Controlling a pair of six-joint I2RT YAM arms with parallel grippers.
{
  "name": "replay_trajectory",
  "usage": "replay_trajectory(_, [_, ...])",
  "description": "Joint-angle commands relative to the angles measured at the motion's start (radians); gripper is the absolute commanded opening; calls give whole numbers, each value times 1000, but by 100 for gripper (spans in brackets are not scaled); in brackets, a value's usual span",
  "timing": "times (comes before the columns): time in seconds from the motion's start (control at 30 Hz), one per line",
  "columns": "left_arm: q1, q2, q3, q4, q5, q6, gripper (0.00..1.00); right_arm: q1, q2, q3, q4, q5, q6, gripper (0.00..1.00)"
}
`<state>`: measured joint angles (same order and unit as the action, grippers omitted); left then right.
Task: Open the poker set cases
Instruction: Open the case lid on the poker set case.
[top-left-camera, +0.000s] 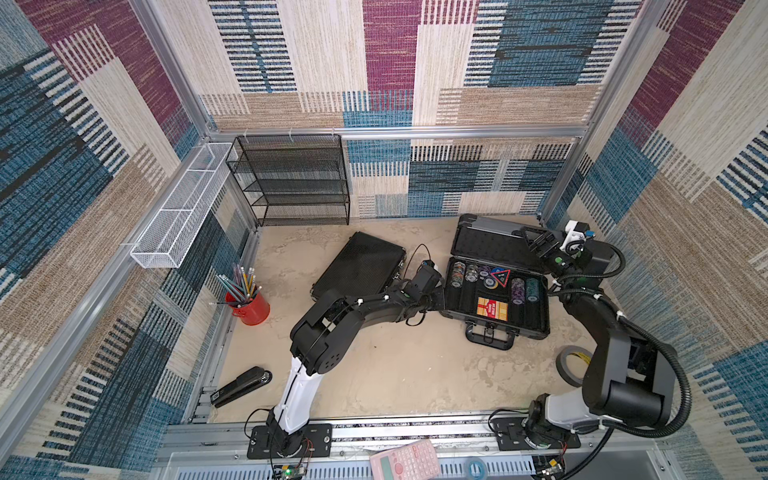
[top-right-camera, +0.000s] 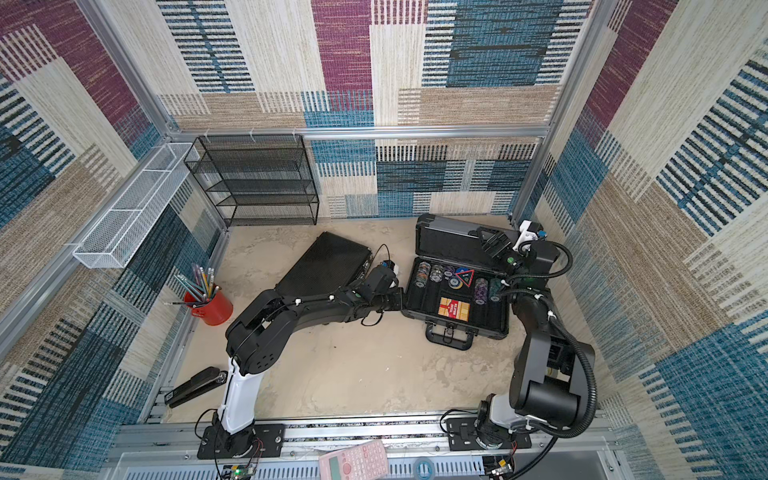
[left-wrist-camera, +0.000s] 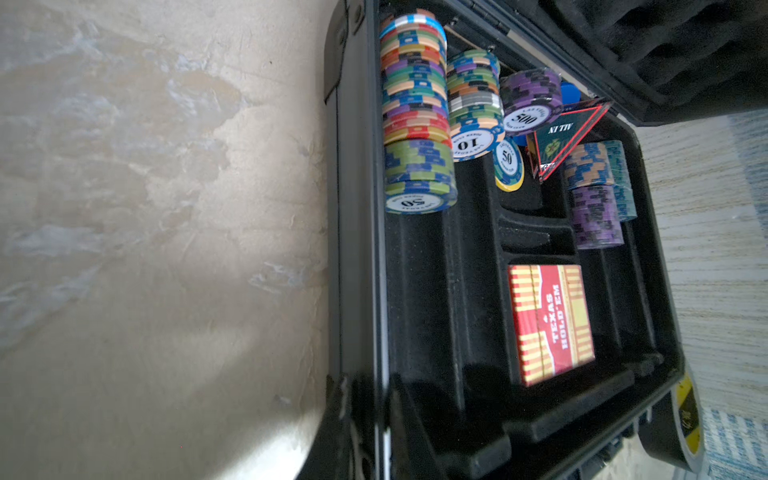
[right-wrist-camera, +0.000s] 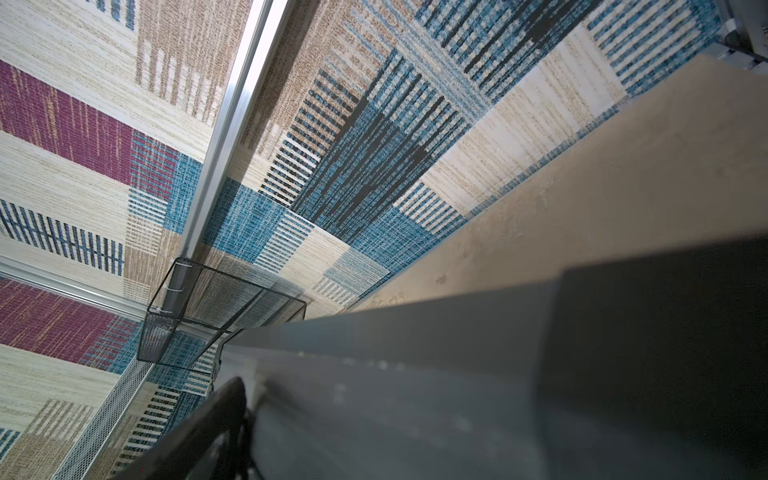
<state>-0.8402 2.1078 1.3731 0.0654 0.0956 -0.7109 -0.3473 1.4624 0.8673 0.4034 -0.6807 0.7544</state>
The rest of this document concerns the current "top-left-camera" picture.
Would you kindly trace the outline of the grey poker set case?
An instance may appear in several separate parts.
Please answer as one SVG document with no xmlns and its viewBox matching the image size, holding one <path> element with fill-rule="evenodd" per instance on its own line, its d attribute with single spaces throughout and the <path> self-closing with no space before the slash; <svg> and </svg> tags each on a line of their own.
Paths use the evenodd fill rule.
<svg viewBox="0 0 768 480">
<path fill-rule="evenodd" d="M 462 215 L 447 266 L 442 316 L 465 324 L 474 344 L 506 351 L 518 337 L 550 333 L 548 271 L 530 244 L 540 226 Z"/>
</svg>

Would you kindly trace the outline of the black poker set case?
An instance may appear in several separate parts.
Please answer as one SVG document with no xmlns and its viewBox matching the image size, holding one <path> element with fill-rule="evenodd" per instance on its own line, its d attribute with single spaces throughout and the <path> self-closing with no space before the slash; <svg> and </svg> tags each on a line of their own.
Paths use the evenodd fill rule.
<svg viewBox="0 0 768 480">
<path fill-rule="evenodd" d="M 310 290 L 319 300 L 327 291 L 362 297 L 384 292 L 399 277 L 406 250 L 394 243 L 355 232 Z"/>
</svg>

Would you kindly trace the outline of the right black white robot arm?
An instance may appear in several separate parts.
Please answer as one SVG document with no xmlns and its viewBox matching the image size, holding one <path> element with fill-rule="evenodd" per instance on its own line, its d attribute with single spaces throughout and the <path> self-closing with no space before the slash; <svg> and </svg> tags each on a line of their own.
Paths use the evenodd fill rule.
<svg viewBox="0 0 768 480">
<path fill-rule="evenodd" d="M 596 343 L 580 386 L 531 402 L 523 425 L 527 443 L 564 446 L 573 436 L 599 429 L 652 439 L 680 430 L 693 398 L 676 351 L 630 321 L 600 286 L 624 271 L 624 253 L 595 240 L 584 222 L 571 221 L 563 232 L 524 226 L 520 234 L 553 277 L 548 296 Z"/>
</svg>

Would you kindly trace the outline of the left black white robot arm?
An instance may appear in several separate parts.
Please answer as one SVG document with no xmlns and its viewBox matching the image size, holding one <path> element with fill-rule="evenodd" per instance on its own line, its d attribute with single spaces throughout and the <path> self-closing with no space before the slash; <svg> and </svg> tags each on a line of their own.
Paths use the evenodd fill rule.
<svg viewBox="0 0 768 480">
<path fill-rule="evenodd" d="M 362 329 L 436 310 L 442 284 L 434 262 L 425 260 L 414 278 L 382 293 L 342 296 L 331 289 L 322 295 L 290 332 L 290 373 L 266 420 L 271 450 L 287 456 L 302 445 L 323 376 L 341 362 Z"/>
</svg>

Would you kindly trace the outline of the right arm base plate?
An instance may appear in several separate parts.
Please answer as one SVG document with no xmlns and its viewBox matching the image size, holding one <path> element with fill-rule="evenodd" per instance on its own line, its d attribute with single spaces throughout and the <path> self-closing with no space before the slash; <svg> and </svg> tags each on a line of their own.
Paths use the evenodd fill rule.
<svg viewBox="0 0 768 480">
<path fill-rule="evenodd" d="M 561 450 L 564 446 L 570 450 L 581 447 L 578 435 L 559 427 L 528 426 L 527 418 L 523 416 L 494 417 L 490 425 L 501 451 Z"/>
</svg>

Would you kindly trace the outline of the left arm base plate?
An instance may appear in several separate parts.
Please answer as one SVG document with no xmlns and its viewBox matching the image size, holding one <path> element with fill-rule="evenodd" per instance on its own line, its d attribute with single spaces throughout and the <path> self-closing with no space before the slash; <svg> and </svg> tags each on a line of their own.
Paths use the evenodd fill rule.
<svg viewBox="0 0 768 480">
<path fill-rule="evenodd" d="M 249 460 L 288 460 L 330 456 L 333 425 L 309 423 L 292 434 L 278 426 L 255 426 L 249 436 L 246 456 Z"/>
</svg>

